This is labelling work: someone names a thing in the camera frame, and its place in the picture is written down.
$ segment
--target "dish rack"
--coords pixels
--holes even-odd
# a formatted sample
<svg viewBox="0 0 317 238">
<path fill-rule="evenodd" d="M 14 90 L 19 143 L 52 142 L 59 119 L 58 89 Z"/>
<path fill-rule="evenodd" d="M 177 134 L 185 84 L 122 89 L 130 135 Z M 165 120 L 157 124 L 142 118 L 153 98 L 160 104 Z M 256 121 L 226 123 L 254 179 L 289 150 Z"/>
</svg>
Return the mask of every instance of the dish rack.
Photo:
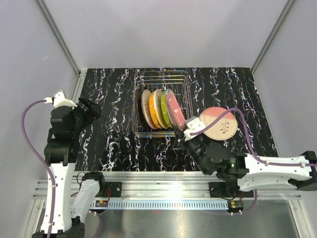
<svg viewBox="0 0 317 238">
<path fill-rule="evenodd" d="M 132 122 L 134 134 L 139 137 L 175 137 L 172 128 L 155 130 L 144 129 L 139 124 L 136 112 L 136 92 L 141 84 L 151 93 L 157 89 L 162 91 L 171 89 L 177 98 L 185 119 L 189 119 L 193 116 L 193 106 L 187 72 L 184 70 L 139 71 L 136 72 L 134 76 Z"/>
</svg>

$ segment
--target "black and white marble surface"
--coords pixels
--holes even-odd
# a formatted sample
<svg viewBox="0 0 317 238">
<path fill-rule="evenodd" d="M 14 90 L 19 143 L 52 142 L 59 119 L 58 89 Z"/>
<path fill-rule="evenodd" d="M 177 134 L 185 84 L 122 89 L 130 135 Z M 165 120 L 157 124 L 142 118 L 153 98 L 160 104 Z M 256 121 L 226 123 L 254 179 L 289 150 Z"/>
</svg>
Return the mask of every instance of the black and white marble surface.
<svg viewBox="0 0 317 238">
<path fill-rule="evenodd" d="M 197 170 L 190 156 L 179 150 L 174 137 L 139 138 L 132 131 L 133 85 L 138 70 L 145 69 L 99 68 L 87 71 L 81 96 L 100 104 L 103 116 L 81 133 L 76 170 Z M 194 116 L 198 116 L 208 107 L 237 107 L 245 115 L 251 143 L 256 153 L 260 156 L 277 156 L 249 68 L 169 70 L 188 72 Z M 237 120 L 238 131 L 223 143 L 232 151 L 248 152 L 241 120 Z"/>
</svg>

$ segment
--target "gray wall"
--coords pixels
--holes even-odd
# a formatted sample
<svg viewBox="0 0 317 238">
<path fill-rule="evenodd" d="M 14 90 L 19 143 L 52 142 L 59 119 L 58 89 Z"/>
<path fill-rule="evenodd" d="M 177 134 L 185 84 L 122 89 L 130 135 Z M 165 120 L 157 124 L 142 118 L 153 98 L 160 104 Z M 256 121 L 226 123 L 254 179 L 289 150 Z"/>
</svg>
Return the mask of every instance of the gray wall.
<svg viewBox="0 0 317 238">
<path fill-rule="evenodd" d="M 70 93 L 75 74 L 35 0 L 2 0 L 0 22 L 0 237 L 16 238 L 37 180 L 46 176 L 23 140 L 21 114 L 60 88 Z M 27 132 L 41 155 L 51 110 L 40 105 L 27 115 Z"/>
<path fill-rule="evenodd" d="M 317 152 L 317 1 L 295 2 L 255 73 L 280 156 Z M 317 237 L 317 192 L 302 194 Z"/>
<path fill-rule="evenodd" d="M 287 0 L 45 0 L 80 68 L 251 67 Z"/>
</svg>

